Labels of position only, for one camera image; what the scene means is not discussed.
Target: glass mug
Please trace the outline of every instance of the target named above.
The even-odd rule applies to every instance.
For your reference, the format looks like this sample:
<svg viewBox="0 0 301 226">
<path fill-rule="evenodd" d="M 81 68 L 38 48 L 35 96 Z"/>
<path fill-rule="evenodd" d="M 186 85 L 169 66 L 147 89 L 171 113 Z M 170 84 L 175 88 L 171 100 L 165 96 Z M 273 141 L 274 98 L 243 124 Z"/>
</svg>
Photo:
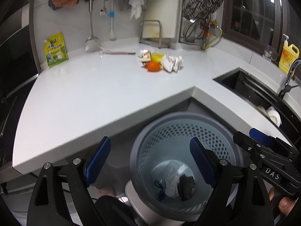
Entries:
<svg viewBox="0 0 301 226">
<path fill-rule="evenodd" d="M 271 62 L 277 60 L 278 54 L 276 53 L 276 50 L 273 47 L 271 47 L 270 45 L 266 45 L 264 48 L 263 57 Z"/>
</svg>

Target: green and yellow packet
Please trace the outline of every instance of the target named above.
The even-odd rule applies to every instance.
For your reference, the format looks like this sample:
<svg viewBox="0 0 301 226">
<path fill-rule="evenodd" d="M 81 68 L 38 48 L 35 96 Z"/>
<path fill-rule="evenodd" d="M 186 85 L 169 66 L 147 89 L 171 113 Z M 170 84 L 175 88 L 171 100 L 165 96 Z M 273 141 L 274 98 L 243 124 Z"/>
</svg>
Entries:
<svg viewBox="0 0 301 226">
<path fill-rule="evenodd" d="M 61 32 L 52 35 L 44 42 L 44 51 L 49 68 L 68 60 L 64 37 Z"/>
</svg>

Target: white cutting board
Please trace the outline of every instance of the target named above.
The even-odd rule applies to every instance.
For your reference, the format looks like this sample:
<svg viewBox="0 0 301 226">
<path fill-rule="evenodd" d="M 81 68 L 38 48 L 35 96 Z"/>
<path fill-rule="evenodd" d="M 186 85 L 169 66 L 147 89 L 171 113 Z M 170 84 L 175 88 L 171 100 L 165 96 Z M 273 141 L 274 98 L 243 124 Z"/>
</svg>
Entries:
<svg viewBox="0 0 301 226">
<path fill-rule="evenodd" d="M 180 0 L 147 0 L 147 10 L 144 19 L 155 19 L 162 22 L 162 37 L 174 38 L 177 31 Z M 143 38 L 158 38 L 159 24 L 157 22 L 145 22 Z"/>
</svg>

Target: kitchen sink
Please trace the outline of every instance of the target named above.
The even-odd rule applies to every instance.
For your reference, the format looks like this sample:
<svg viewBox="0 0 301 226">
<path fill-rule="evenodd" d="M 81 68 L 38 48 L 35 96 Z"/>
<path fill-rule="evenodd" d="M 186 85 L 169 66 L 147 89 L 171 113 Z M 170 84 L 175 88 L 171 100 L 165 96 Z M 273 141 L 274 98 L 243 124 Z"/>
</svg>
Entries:
<svg viewBox="0 0 301 226">
<path fill-rule="evenodd" d="M 275 92 L 240 68 L 221 75 L 214 80 L 247 100 L 255 108 L 262 106 L 266 110 L 273 106 L 280 114 L 282 121 L 278 128 L 279 131 L 293 146 L 300 150 L 301 120 L 288 105 L 279 99 Z M 263 114 L 263 116 L 273 123 L 266 115 Z"/>
</svg>

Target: yellow detergent bottle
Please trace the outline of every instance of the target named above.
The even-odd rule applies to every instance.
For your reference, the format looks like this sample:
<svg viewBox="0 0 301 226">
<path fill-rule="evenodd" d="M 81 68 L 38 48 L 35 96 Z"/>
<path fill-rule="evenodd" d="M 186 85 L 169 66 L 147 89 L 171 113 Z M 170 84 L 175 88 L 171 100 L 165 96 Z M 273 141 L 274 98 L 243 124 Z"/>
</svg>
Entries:
<svg viewBox="0 0 301 226">
<path fill-rule="evenodd" d="M 292 63 L 299 57 L 299 49 L 294 45 L 288 45 L 289 37 L 283 34 L 286 40 L 283 44 L 282 54 L 279 61 L 279 69 L 288 74 Z"/>
</svg>

